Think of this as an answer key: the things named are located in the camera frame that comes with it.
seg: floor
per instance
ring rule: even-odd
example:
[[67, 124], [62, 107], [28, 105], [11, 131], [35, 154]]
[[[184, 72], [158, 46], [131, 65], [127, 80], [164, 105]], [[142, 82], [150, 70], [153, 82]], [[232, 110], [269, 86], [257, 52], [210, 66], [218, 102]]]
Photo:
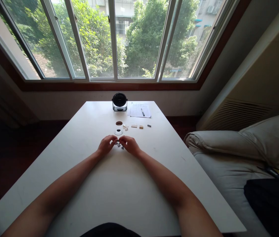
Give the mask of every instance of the floor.
[[[184, 139], [195, 131], [196, 117], [167, 117]], [[68, 121], [41, 121], [11, 130], [0, 121], [0, 199], [40, 155]]]

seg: forearm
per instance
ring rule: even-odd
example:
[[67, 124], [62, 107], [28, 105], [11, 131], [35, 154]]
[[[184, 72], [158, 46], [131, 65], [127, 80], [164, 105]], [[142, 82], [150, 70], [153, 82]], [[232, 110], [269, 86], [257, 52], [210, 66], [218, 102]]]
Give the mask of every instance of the forearm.
[[137, 158], [176, 211], [182, 236], [222, 237], [202, 203], [176, 175], [143, 151]]
[[43, 236], [100, 159], [99, 153], [95, 152], [55, 180], [18, 216], [3, 236]]
[[54, 181], [34, 202], [56, 215], [77, 192], [100, 159], [101, 156], [94, 152]]
[[191, 190], [170, 170], [141, 151], [137, 157], [145, 166], [162, 194], [177, 211], [186, 202], [197, 199]]

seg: white sofa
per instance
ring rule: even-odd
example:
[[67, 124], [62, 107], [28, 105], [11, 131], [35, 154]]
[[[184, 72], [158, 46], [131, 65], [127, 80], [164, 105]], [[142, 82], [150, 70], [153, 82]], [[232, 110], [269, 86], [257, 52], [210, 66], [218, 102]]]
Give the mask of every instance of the white sofa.
[[239, 132], [197, 131], [184, 139], [191, 153], [244, 224], [237, 237], [270, 237], [243, 192], [249, 179], [273, 178], [260, 170], [263, 161], [279, 168], [279, 116]]

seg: small desk fan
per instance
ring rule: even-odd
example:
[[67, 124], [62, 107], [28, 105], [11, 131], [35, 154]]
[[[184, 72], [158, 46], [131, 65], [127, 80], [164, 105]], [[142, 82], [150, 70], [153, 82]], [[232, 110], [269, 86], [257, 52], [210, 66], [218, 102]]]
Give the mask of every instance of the small desk fan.
[[127, 110], [127, 98], [123, 93], [116, 93], [112, 98], [112, 107], [114, 111]]

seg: white table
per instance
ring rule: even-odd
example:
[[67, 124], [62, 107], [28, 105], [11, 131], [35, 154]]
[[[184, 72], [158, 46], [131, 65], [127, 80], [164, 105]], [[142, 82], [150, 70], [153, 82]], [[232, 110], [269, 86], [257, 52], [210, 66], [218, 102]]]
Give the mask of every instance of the white table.
[[[86, 102], [0, 200], [0, 235], [53, 181], [92, 154], [103, 137], [122, 129], [117, 121], [129, 125], [123, 135], [134, 137], [142, 150], [193, 191], [221, 232], [245, 231], [155, 102], [142, 103], [149, 103], [151, 118], [114, 112], [110, 101]], [[58, 215], [47, 236], [79, 237], [106, 222], [121, 224], [141, 236], [180, 235], [174, 211], [148, 172], [116, 145]]]

